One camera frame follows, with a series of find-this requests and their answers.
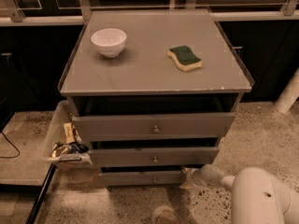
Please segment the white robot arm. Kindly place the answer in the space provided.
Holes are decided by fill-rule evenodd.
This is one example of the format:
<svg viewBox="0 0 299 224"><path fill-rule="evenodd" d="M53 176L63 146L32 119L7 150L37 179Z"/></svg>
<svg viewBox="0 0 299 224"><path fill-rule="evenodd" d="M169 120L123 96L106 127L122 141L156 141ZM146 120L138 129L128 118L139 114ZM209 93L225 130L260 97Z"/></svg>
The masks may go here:
<svg viewBox="0 0 299 224"><path fill-rule="evenodd" d="M248 167L233 176L206 164L182 173L182 189L220 185L231 192L232 224L299 224L299 193L263 169Z"/></svg>

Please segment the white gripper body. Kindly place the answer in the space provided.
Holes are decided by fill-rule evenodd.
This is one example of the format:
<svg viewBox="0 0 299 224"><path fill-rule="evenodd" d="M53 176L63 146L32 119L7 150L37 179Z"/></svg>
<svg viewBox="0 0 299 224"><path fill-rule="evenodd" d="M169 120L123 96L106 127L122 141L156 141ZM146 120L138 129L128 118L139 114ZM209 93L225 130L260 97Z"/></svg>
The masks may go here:
<svg viewBox="0 0 299 224"><path fill-rule="evenodd" d="M191 169L190 180L194 187L204 186L206 184L200 169Z"/></svg>

